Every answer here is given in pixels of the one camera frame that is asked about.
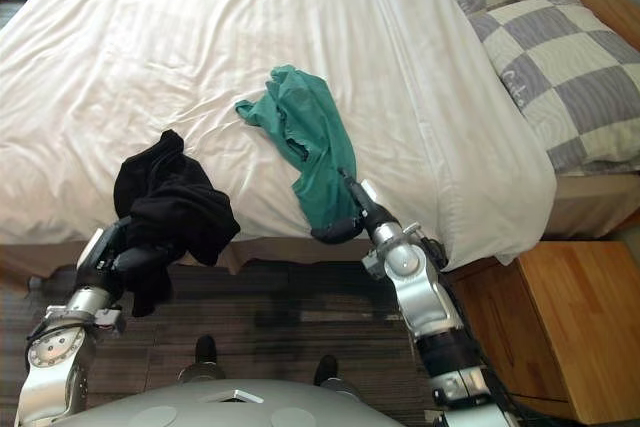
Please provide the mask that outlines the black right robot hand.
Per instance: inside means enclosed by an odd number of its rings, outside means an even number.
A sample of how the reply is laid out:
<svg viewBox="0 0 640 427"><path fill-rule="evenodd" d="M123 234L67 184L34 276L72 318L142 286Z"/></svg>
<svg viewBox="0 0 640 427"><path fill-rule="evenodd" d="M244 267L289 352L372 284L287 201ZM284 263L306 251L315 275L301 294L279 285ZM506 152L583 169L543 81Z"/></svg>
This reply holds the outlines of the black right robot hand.
<svg viewBox="0 0 640 427"><path fill-rule="evenodd" d="M357 206L357 214L329 224L324 228L312 228L311 236L328 245L342 244L366 231L372 237L376 229L386 223L399 221L385 207L376 203L365 191L361 183L344 168L338 169L344 184Z"/></svg>

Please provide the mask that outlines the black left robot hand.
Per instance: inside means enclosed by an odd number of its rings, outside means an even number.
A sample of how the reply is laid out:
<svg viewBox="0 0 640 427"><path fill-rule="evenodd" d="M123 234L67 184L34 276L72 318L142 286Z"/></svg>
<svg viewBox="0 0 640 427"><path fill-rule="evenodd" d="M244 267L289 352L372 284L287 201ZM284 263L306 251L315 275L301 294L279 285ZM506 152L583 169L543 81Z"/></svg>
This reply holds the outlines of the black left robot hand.
<svg viewBox="0 0 640 427"><path fill-rule="evenodd" d="M168 265L167 248L128 244L131 221L127 216L94 232L77 261L75 290L98 288L119 299L136 276L149 275Z"/></svg>

